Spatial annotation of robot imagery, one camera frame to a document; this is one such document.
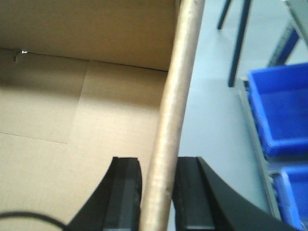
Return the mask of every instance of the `concrete floor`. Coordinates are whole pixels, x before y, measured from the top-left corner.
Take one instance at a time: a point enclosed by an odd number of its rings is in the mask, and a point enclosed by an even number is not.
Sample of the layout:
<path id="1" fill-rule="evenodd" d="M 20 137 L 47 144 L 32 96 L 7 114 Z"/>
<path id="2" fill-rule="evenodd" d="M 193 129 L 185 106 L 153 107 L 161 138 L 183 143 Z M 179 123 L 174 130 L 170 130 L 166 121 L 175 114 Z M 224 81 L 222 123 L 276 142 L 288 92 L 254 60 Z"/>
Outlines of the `concrete floor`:
<path id="1" fill-rule="evenodd" d="M 216 30 L 224 0 L 206 0 L 180 144 L 180 156 L 202 156 L 238 193 L 269 212 L 244 121 L 238 85 L 227 87 L 243 0 L 233 0 L 224 28 Z M 266 67 L 290 16 L 281 0 L 252 2 L 237 78 Z M 288 63 L 308 60 L 300 41 Z M 174 230 L 171 208 L 168 230 Z"/>

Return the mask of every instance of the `cardboard box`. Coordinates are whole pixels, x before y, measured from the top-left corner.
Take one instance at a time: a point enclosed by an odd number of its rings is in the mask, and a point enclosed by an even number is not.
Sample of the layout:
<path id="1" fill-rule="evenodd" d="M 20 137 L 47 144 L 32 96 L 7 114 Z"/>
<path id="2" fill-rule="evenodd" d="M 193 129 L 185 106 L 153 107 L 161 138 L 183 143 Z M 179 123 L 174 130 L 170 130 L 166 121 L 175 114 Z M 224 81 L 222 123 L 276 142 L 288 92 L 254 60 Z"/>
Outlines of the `cardboard box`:
<path id="1" fill-rule="evenodd" d="M 68 223 L 113 156 L 138 157 L 146 175 L 177 7 L 174 0 L 0 3 L 0 211 Z M 29 53 L 15 56 L 14 48 Z M 8 219 L 4 230 L 57 229 Z"/>

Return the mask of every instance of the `wooden rod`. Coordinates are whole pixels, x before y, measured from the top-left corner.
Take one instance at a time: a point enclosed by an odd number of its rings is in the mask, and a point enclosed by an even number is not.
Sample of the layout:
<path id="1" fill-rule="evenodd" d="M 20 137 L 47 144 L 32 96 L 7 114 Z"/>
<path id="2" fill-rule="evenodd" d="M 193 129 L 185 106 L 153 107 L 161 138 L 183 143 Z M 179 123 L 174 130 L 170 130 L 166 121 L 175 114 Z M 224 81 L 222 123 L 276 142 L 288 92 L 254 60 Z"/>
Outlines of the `wooden rod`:
<path id="1" fill-rule="evenodd" d="M 139 231 L 167 229 L 181 130 L 205 0 L 182 0 L 160 108 Z"/>

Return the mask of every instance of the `blue storage bin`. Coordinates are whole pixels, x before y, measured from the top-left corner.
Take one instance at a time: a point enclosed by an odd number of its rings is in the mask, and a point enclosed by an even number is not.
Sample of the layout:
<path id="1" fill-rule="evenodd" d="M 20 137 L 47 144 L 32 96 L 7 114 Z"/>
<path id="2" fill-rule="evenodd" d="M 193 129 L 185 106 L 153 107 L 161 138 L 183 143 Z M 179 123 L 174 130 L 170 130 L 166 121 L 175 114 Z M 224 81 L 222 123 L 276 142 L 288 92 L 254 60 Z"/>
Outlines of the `blue storage bin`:
<path id="1" fill-rule="evenodd" d="M 253 70 L 249 101 L 267 156 L 308 154 L 308 64 Z"/>
<path id="2" fill-rule="evenodd" d="M 299 230 L 307 230 L 308 165 L 282 168 L 274 183 L 282 219 Z"/>

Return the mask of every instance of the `chair leg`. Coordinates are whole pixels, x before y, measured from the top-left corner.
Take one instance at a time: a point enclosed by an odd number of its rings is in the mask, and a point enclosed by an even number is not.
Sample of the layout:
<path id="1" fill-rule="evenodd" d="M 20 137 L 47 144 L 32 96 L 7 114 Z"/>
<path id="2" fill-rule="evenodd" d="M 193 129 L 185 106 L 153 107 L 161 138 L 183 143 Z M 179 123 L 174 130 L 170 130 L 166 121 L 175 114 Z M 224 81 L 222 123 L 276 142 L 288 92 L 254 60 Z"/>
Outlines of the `chair leg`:
<path id="1" fill-rule="evenodd" d="M 285 64 L 293 51 L 299 36 L 290 22 L 281 36 L 276 49 L 269 60 L 268 66 L 279 66 Z"/>
<path id="2" fill-rule="evenodd" d="M 227 14 L 227 12 L 228 12 L 230 3 L 231 3 L 231 0 L 226 0 L 226 1 L 225 1 L 225 4 L 224 4 L 224 6 L 223 6 L 223 9 L 222 9 L 222 12 L 221 12 L 221 15 L 220 15 L 218 24 L 217 24 L 217 30 L 220 30 L 220 29 L 222 28 L 222 25 L 223 25 L 223 23 L 224 23 L 224 21 L 225 21 L 226 14 Z"/>
<path id="3" fill-rule="evenodd" d="M 234 87 L 235 75 L 236 75 L 237 66 L 239 63 L 240 55 L 241 55 L 243 39 L 245 35 L 246 24 L 247 24 L 247 19 L 249 15 L 250 5 L 251 5 L 250 3 L 251 3 L 251 0 L 244 0 L 244 3 L 243 3 L 243 11 L 242 11 L 240 26 L 239 26 L 239 30 L 237 34 L 236 44 L 234 48 L 231 70 L 229 74 L 229 81 L 228 81 L 229 87 Z"/>

